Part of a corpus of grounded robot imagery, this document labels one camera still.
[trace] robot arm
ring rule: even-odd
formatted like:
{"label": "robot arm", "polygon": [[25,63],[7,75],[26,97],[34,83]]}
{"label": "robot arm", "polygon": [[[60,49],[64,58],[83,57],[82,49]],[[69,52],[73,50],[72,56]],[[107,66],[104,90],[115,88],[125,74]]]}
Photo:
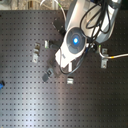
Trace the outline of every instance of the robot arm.
{"label": "robot arm", "polygon": [[82,56],[87,43],[102,43],[109,39],[121,1],[100,0],[97,4],[89,0],[73,1],[65,23],[66,35],[55,55],[60,67],[65,68]]}

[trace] perforated metal surface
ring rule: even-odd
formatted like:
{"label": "perforated metal surface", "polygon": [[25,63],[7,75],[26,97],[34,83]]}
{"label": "perforated metal surface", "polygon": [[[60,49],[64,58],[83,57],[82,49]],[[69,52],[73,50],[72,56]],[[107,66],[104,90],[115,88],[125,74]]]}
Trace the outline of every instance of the perforated metal surface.
{"label": "perforated metal surface", "polygon": [[[128,52],[128,11],[121,11],[111,39],[102,47],[109,54]],[[128,58],[109,60],[89,53],[75,74],[75,84],[65,76],[42,82],[46,61],[55,53],[44,40],[62,40],[51,22],[61,11],[0,12],[0,126],[31,128],[127,128]],[[35,42],[41,44],[39,62],[32,62]]]}

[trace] blue object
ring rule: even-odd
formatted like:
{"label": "blue object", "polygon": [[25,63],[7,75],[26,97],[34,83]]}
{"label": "blue object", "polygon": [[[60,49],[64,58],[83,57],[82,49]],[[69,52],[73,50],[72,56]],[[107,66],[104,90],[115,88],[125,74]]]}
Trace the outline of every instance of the blue object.
{"label": "blue object", "polygon": [[79,40],[78,40],[77,37],[73,39],[73,43],[74,43],[74,44],[78,44],[78,42],[79,42]]}
{"label": "blue object", "polygon": [[4,85],[0,84],[0,89],[3,88]]}

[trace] metal bracket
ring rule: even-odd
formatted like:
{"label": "metal bracket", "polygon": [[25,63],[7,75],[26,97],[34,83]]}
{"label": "metal bracket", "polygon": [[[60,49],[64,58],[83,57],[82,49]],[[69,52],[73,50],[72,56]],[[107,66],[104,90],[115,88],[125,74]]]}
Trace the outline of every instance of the metal bracket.
{"label": "metal bracket", "polygon": [[34,62],[34,63],[38,62],[39,52],[40,52],[40,44],[39,43],[35,43],[32,62]]}
{"label": "metal bracket", "polygon": [[74,84],[74,79],[71,77],[67,78],[67,84]]}
{"label": "metal bracket", "polygon": [[[108,56],[107,52],[108,52],[108,50],[107,50],[106,48],[103,48],[103,49],[102,49],[102,54],[103,54],[104,56]],[[101,68],[104,68],[104,69],[107,68],[107,61],[108,61],[108,59],[106,59],[106,58],[101,58]]]}

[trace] circular blue led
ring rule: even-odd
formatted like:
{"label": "circular blue led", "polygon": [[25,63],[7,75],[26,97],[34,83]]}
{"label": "circular blue led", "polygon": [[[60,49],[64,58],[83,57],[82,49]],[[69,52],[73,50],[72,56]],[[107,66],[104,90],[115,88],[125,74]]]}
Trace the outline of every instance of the circular blue led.
{"label": "circular blue led", "polygon": [[73,39],[73,43],[74,43],[74,44],[77,44],[78,42],[79,42],[78,38],[74,38],[74,39]]}

